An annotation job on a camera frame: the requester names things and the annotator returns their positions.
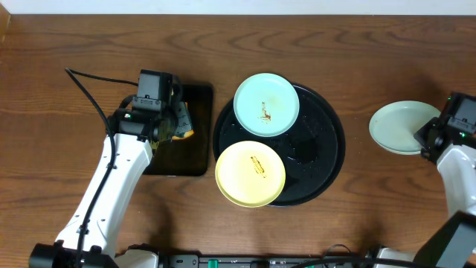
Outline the yellow plate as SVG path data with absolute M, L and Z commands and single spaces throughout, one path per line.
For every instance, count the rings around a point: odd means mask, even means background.
M 275 201 L 286 182 L 279 155 L 257 141 L 240 141 L 227 147 L 216 161 L 219 190 L 232 203 L 258 208 Z

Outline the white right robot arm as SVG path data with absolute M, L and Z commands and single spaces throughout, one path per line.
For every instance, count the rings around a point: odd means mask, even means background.
M 414 262 L 464 267 L 475 251 L 475 138 L 435 117 L 414 138 L 444 184 L 448 221 L 416 253 Z

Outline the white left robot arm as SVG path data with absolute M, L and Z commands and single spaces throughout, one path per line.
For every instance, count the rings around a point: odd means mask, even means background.
M 51 245 L 38 243 L 29 267 L 162 267 L 146 244 L 116 254 L 120 226 L 138 180 L 158 143 L 189 136 L 187 104 L 179 99 L 127 97 L 106 118 L 97 169 L 69 220 Z

